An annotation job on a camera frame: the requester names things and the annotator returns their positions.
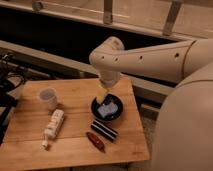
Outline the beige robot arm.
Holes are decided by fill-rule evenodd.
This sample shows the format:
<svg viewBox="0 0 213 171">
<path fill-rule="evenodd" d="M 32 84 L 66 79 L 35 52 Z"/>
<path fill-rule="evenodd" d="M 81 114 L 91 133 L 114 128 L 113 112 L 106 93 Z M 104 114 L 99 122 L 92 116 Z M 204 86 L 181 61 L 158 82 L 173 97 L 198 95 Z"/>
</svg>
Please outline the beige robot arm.
<svg viewBox="0 0 213 171">
<path fill-rule="evenodd" d="M 110 37 L 89 61 L 106 88 L 122 72 L 176 84 L 158 115 L 151 171 L 213 171 L 213 38 L 126 50 Z"/>
</svg>

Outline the beige cylindrical gripper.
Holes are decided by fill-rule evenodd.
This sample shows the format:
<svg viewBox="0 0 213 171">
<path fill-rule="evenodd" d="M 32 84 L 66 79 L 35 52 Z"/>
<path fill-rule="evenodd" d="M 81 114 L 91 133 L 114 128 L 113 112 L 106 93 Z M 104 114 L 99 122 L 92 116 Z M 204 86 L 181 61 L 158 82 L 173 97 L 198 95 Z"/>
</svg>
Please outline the beige cylindrical gripper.
<svg viewBox="0 0 213 171">
<path fill-rule="evenodd" d="M 99 81 L 104 88 L 111 88 L 117 84 L 120 79 L 120 73 L 116 71 L 101 70 Z M 96 96 L 96 101 L 101 104 L 108 95 L 108 89 L 102 89 Z"/>
</svg>

